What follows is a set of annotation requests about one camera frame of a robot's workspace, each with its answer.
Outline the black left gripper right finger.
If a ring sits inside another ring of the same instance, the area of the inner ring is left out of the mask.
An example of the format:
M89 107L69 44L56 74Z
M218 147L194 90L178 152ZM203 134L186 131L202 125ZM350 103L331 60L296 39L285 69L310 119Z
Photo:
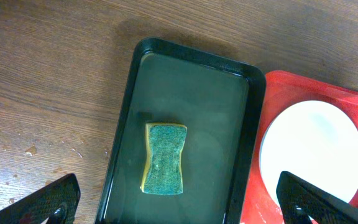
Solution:
M281 172L276 194L285 223L358 224L358 208L288 171Z

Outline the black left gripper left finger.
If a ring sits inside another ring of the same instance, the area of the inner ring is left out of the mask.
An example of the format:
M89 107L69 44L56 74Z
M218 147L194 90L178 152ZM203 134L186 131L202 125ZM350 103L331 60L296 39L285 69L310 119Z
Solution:
M0 210L0 224L73 224L80 197L76 175L64 175Z

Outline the white plate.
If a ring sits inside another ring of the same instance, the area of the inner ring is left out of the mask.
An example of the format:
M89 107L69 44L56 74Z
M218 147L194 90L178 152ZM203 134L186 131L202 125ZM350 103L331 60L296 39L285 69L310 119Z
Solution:
M358 189L358 130L332 104L296 103L269 124L260 145L259 168L274 202L283 171L350 202Z

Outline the green yellow sponge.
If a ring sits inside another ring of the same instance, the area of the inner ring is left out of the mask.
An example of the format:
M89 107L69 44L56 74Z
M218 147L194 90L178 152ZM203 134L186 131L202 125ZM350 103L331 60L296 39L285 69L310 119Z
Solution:
M145 194L180 195L183 193L181 154L187 127L175 123L145 125L146 161L140 189Z

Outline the red plastic tray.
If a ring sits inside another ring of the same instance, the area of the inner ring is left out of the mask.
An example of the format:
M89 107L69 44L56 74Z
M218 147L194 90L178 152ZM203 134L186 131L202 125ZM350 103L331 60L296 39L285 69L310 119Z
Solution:
M262 138L279 113L301 101L325 101L345 112L358 130L358 92L281 70L265 77L267 87L240 220L243 224L283 223L281 210L270 198L259 170Z

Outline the black plastic tray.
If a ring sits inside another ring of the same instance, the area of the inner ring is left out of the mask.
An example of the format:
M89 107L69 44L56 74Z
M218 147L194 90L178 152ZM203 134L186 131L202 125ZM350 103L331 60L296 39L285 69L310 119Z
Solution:
M149 37L135 47L96 223L239 223L266 81L256 67ZM145 194L147 123L188 132L183 193Z

